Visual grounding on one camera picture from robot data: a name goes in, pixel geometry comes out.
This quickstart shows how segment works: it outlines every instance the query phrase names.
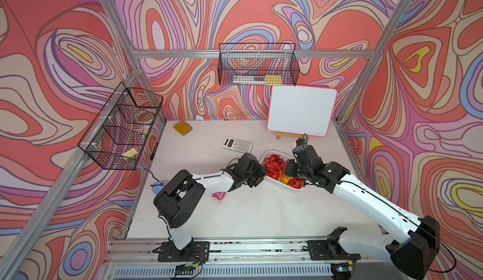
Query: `yellow sticky note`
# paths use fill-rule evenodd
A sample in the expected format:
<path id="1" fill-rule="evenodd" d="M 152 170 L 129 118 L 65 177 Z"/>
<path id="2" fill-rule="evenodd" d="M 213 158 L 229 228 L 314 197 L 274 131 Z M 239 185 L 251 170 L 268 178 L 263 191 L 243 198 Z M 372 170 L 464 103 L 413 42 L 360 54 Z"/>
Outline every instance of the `yellow sticky note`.
<path id="1" fill-rule="evenodd" d="M 265 84 L 267 85 L 281 85 L 280 75 L 265 75 Z"/>
<path id="2" fill-rule="evenodd" d="M 124 152 L 122 154 L 122 156 L 124 156 L 124 159 L 127 159 L 128 157 L 132 158 L 133 156 L 135 156 L 137 154 L 138 154 L 138 151 L 134 148 L 131 148 L 130 150 L 127 150 L 126 152 Z"/>

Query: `yellow object in basket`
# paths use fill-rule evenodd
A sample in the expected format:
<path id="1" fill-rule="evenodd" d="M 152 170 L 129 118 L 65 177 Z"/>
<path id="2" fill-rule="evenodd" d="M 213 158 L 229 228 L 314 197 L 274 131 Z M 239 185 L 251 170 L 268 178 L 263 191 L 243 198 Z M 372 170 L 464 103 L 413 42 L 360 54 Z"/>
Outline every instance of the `yellow object in basket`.
<path id="1" fill-rule="evenodd" d="M 174 129 L 176 129 L 176 131 L 178 131 L 179 133 L 181 133 L 182 135 L 186 135 L 186 133 L 190 132 L 191 129 L 193 129 L 188 123 L 186 123 L 185 121 L 179 121 L 177 122 L 176 124 L 174 124 L 173 126 Z"/>
<path id="2" fill-rule="evenodd" d="M 290 176 L 285 176 L 281 173 L 281 171 L 278 171 L 278 179 L 283 182 L 284 184 L 288 185 L 288 182 L 290 180 L 293 180 L 293 177 Z"/>
<path id="3" fill-rule="evenodd" d="M 280 75 L 265 75 L 265 84 L 267 85 L 281 85 Z"/>
<path id="4" fill-rule="evenodd" d="M 124 152 L 121 155 L 124 156 L 124 159 L 128 159 L 128 158 L 134 157 L 137 154 L 138 154 L 138 151 L 136 149 L 134 149 L 134 148 L 131 148 L 131 149 L 127 150 L 126 152 Z"/>

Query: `pink wall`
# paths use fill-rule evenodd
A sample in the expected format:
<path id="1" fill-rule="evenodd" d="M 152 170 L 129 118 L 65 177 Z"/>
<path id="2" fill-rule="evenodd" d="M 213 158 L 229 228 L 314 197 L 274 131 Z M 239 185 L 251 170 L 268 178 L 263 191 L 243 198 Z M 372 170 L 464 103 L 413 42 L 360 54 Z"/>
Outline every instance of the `pink wall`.
<path id="1" fill-rule="evenodd" d="M 130 70 L 97 0 L 0 0 L 0 256 Z M 16 279 L 91 279 L 139 182 L 89 161 Z"/>
<path id="2" fill-rule="evenodd" d="M 343 124 L 371 186 L 441 224 L 458 265 L 431 279 L 483 279 L 482 23 L 483 0 L 415 0 Z"/>
<path id="3" fill-rule="evenodd" d="M 218 49 L 221 42 L 295 42 L 298 49 L 371 49 L 398 0 L 114 0 L 134 47 Z M 169 119 L 266 118 L 270 87 L 219 86 L 217 59 L 145 59 Z M 298 84 L 338 90 L 357 59 L 299 59 Z"/>

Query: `black wire basket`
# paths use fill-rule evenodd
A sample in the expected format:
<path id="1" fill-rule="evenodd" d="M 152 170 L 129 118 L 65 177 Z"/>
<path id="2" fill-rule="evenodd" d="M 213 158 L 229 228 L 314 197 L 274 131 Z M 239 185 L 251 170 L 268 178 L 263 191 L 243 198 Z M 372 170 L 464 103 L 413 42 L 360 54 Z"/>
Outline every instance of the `black wire basket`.
<path id="1" fill-rule="evenodd" d="M 112 93 L 113 108 L 104 120 L 99 115 L 82 136 L 78 146 L 101 168 L 107 170 L 135 170 L 163 104 L 163 97 L 142 88 L 126 88 L 120 84 Z M 89 142 L 84 138 L 95 123 L 102 122 Z"/>
<path id="2" fill-rule="evenodd" d="M 296 85 L 294 43 L 220 43 L 220 85 Z"/>

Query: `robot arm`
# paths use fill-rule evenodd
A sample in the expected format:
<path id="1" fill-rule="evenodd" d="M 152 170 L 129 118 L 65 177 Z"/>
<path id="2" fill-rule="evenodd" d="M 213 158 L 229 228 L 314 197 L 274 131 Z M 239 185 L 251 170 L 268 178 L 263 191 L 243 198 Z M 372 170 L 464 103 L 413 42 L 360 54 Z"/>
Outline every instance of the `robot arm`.
<path id="1" fill-rule="evenodd" d="M 339 227 L 328 239 L 335 256 L 364 254 L 392 261 L 406 275 L 423 279 L 439 251 L 439 223 L 430 216 L 420 218 L 365 186 L 336 162 L 324 164 L 312 146 L 298 140 L 296 159 L 287 163 L 287 175 L 303 178 L 329 193 L 342 197 L 380 224 L 389 235 L 360 235 Z M 219 173 L 192 175 L 181 170 L 154 198 L 159 216 L 168 227 L 174 246 L 182 251 L 192 241 L 186 221 L 204 192 L 233 191 L 242 184 L 256 187 L 268 174 L 256 157 L 245 153 L 238 163 Z"/>
<path id="2" fill-rule="evenodd" d="M 389 235 L 370 236 L 341 229 L 338 243 L 347 253 L 359 253 L 392 261 L 406 275 L 423 279 L 439 252 L 439 223 L 431 216 L 420 218 L 371 188 L 336 162 L 324 164 L 312 146 L 298 140 L 296 160 L 287 163 L 287 175 L 325 188 L 347 200 L 380 224 Z"/>
<path id="3" fill-rule="evenodd" d="M 229 192 L 242 184 L 256 187 L 267 174 L 268 171 L 250 153 L 245 153 L 236 164 L 218 173 L 196 175 L 186 170 L 179 171 L 154 198 L 154 205 L 159 216 L 166 221 L 175 247 L 182 250 L 192 241 L 186 221 L 205 192 L 209 195 Z"/>

